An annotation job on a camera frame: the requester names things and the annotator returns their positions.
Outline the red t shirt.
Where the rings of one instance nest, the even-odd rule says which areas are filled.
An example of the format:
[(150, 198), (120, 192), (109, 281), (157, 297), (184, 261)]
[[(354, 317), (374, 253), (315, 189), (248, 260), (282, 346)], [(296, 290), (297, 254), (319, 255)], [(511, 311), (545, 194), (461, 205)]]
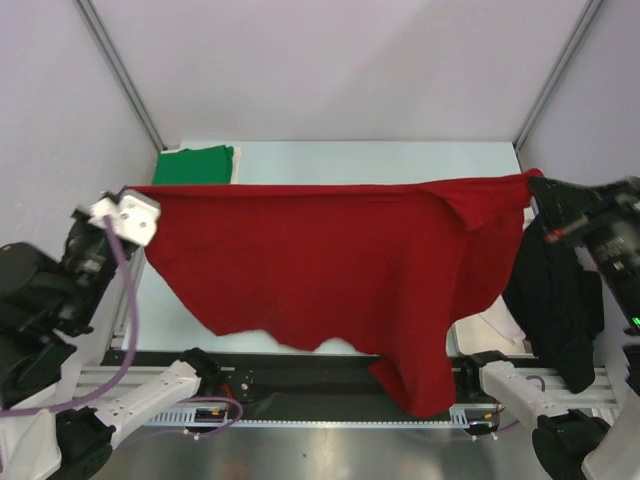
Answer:
[(209, 331), (373, 354), (406, 413), (456, 399), (446, 337), (505, 291), (536, 169), (396, 185), (162, 185), (145, 254)]

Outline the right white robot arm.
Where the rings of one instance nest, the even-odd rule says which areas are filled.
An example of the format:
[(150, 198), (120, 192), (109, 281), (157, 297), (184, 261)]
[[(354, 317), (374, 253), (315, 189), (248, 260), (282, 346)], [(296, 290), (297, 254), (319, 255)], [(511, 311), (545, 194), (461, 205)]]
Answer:
[[(545, 240), (583, 247), (593, 259), (628, 324), (639, 332), (639, 180), (627, 177), (581, 186), (545, 177), (529, 180)], [(496, 351), (474, 355), (461, 376), (473, 401), (500, 401), (531, 432), (536, 457), (553, 479), (636, 479), (639, 476), (639, 348), (623, 348), (629, 392), (608, 424), (568, 409), (523, 377)]]

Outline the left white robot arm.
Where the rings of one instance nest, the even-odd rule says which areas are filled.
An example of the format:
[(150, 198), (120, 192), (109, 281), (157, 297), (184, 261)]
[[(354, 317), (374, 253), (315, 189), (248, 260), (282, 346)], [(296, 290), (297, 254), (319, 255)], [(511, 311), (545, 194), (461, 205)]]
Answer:
[(121, 373), (74, 393), (96, 312), (115, 277), (133, 287), (130, 260), (150, 243), (159, 216), (154, 203), (106, 198), (75, 210), (60, 259), (27, 242), (2, 247), (3, 478), (88, 479), (157, 414), (219, 392), (218, 364), (193, 348), (118, 398), (107, 393)]

